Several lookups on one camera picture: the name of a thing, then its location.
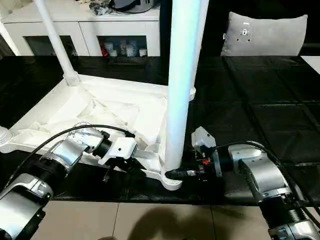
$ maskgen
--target white cabinet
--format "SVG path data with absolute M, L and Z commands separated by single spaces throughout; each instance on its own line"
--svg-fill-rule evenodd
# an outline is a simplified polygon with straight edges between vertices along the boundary
M 54 26 L 69 54 L 89 56 L 78 22 L 55 22 Z M 4 27 L 18 48 L 20 55 L 54 55 L 47 29 L 42 22 L 5 23 Z
M 119 55 L 119 45 L 136 45 L 146 49 L 148 56 L 160 56 L 160 8 L 144 13 L 112 12 L 95 16 L 88 4 L 73 0 L 45 0 L 50 15 L 67 53 L 78 56 L 105 56 L 106 43 L 113 44 Z M 14 11 L 1 20 L 20 55 L 53 55 L 47 30 L 35 3 Z
M 138 48 L 147 49 L 148 56 L 160 56 L 158 21 L 87 21 L 80 22 L 80 27 L 90 56 L 102 56 L 103 43 L 118 46 L 121 41 L 136 41 Z

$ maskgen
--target white stand base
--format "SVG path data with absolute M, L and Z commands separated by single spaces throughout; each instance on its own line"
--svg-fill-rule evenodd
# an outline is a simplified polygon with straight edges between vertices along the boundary
M 62 80 L 9 131 L 5 128 L 0 128 L 0 152 L 10 153 L 14 150 L 32 152 L 38 145 L 54 134 L 71 128 L 78 122 L 85 121 L 92 124 L 114 126 L 114 122 L 109 121 L 111 119 L 109 116 L 99 118 L 99 114 L 101 114 L 99 111 L 89 118 L 81 118 L 82 121 L 75 118 L 75 116 L 81 115 L 88 110 L 86 105 L 89 106 L 92 99 L 101 103 L 115 101 L 117 103 L 120 102 L 120 105 L 142 106 L 138 111 L 141 116 L 135 118 L 132 123 L 128 121 L 127 125 L 117 125 L 117 127 L 127 128 L 136 134 L 138 146 L 142 150 L 136 153 L 135 157 L 146 168 L 146 176 L 161 181 L 168 190 L 177 190 L 182 182 L 167 179 L 163 172 L 166 150 L 165 129 L 168 86 L 81 74 L 79 78 L 79 86 L 68 86 L 65 80 Z M 190 93 L 190 100 L 194 98 L 194 95 L 195 89 L 193 88 Z M 150 101 L 154 101 L 155 105 L 143 108 L 147 106 L 144 105 L 146 102 L 150 105 Z M 163 106 L 163 110 L 161 111 L 158 107 L 153 106 Z M 121 117 L 126 117 L 125 114 L 121 115 L 123 111 L 116 113 L 119 113 Z M 110 133 L 111 140 L 121 136 L 115 131 L 108 131 L 107 129 L 104 129 L 104 131 Z M 52 141 L 42 148 L 38 154 L 43 155 L 54 143 L 61 139 L 63 137 Z M 80 163 L 102 167 L 98 164 L 98 160 L 94 156 L 85 153 Z

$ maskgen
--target small container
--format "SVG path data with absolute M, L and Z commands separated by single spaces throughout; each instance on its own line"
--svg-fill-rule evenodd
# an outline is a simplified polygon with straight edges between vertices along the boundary
M 113 42 L 105 42 L 104 47 L 107 50 L 108 54 L 111 54 L 111 52 L 114 50 Z
M 112 52 L 109 52 L 110 57 L 117 57 L 118 53 L 117 50 L 113 49 Z
M 138 49 L 138 43 L 136 40 L 130 40 L 129 44 L 132 45 L 133 47 L 133 51 L 134 51 L 134 55 L 137 56 L 139 53 L 139 49 Z
M 126 40 L 121 40 L 119 44 L 120 48 L 120 55 L 126 55 L 127 54 L 127 41 Z
M 134 46 L 132 46 L 131 44 L 128 44 L 126 46 L 126 56 L 127 57 L 135 57 L 136 56 Z

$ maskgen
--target white pole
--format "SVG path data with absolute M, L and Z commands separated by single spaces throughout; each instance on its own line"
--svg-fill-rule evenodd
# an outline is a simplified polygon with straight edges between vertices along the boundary
M 208 6 L 210 0 L 199 0 L 201 1 L 201 7 L 200 7 L 200 15 L 199 15 L 199 23 L 198 23 L 198 35 L 196 40 L 196 49 L 195 49 L 195 60 L 194 60 L 194 66 L 193 66 L 193 72 L 192 72 L 192 85 L 191 88 L 195 85 L 196 81 L 196 74 L 197 74 L 197 68 L 198 68 L 198 62 L 199 62 L 199 55 L 201 50 L 201 44 L 202 44 L 202 38 L 204 36 L 204 30 L 206 25 L 206 18 L 207 18 L 207 12 L 208 12 Z
M 202 0 L 173 0 L 164 170 L 181 165 Z
M 62 44 L 62 41 L 55 29 L 54 23 L 52 22 L 50 13 L 46 7 L 44 0 L 34 0 L 34 2 L 40 12 L 43 23 L 48 31 L 50 42 L 62 67 L 64 79 L 70 86 L 78 85 L 80 82 L 78 73 L 74 70 L 74 68 L 71 65 L 64 45 Z

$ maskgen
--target black glossy surface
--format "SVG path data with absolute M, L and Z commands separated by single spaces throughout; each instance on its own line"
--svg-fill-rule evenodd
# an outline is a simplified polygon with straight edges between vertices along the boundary
M 160 58 L 75 57 L 80 74 L 168 84 Z M 0 125 L 10 128 L 61 79 L 53 56 L 0 60 Z M 258 141 L 270 147 L 320 202 L 320 75 L 299 57 L 208 57 L 200 59 L 196 97 L 189 105 L 184 164 L 190 161 L 191 133 L 206 128 L 218 144 Z M 27 156 L 0 154 L 0 187 Z M 113 172 L 107 184 L 102 168 L 78 164 L 55 199 L 75 201 L 253 204 L 242 176 L 184 182 L 170 192 L 157 180 Z

